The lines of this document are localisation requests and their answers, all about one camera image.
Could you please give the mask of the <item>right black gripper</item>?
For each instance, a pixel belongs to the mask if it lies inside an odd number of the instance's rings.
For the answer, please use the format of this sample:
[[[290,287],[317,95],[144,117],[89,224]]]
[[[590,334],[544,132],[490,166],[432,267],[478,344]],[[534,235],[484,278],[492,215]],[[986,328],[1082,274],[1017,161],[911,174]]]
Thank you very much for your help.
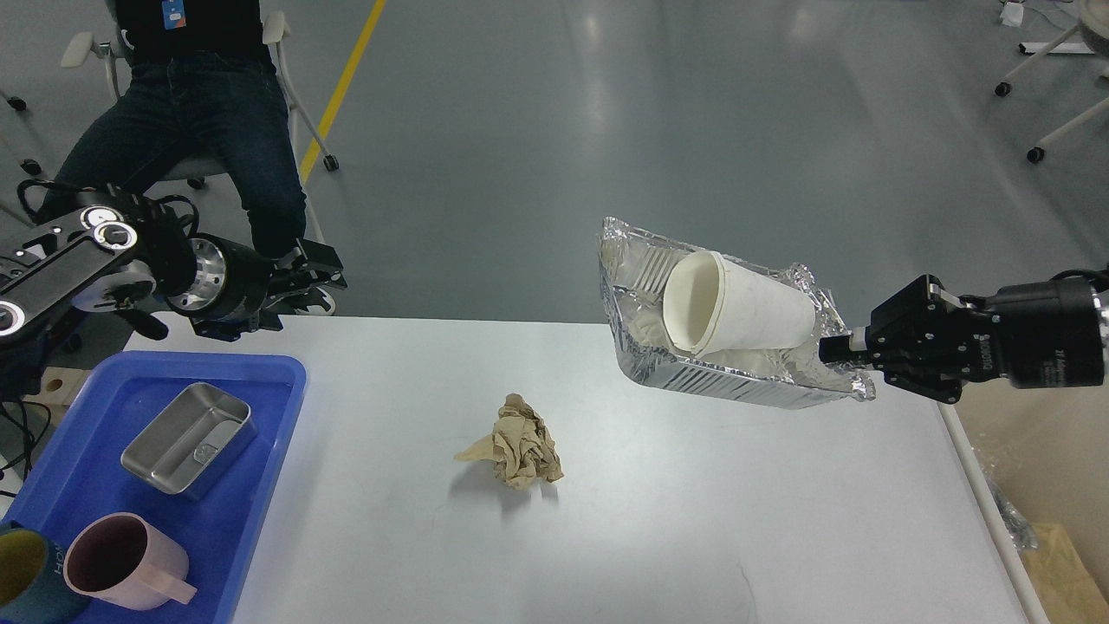
[[[985,375],[899,370],[994,368],[1017,388],[1101,386],[1106,319],[1098,293],[1078,277],[985,297],[955,296],[924,274],[873,309],[868,325],[821,337],[817,355],[830,367],[883,370],[888,386],[953,406],[967,383],[983,382]]]

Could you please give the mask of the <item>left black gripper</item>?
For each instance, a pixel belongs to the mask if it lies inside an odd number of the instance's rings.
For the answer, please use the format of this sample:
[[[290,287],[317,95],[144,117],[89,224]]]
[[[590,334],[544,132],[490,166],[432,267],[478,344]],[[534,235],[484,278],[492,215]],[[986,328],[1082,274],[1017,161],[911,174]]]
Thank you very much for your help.
[[[171,311],[186,317],[195,335],[237,341],[261,330],[281,331],[279,315],[333,316],[337,303],[328,289],[311,289],[269,304],[269,287],[347,287],[338,252],[327,244],[297,238],[278,260],[250,246],[199,234],[189,237],[191,283],[169,295]]]

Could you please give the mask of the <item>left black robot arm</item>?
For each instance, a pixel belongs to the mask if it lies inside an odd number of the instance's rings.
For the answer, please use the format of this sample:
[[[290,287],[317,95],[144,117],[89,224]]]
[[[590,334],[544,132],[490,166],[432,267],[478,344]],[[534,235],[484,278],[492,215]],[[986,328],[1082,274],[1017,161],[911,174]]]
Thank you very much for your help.
[[[62,187],[62,213],[28,211],[31,229],[3,241],[3,400],[39,393],[52,352],[87,315],[116,315],[152,340],[167,326],[139,308],[154,297],[195,335],[234,342],[278,331],[289,301],[325,301],[345,289],[336,249],[298,238],[282,259],[199,231],[199,209],[179,195],[151,200],[106,185]]]

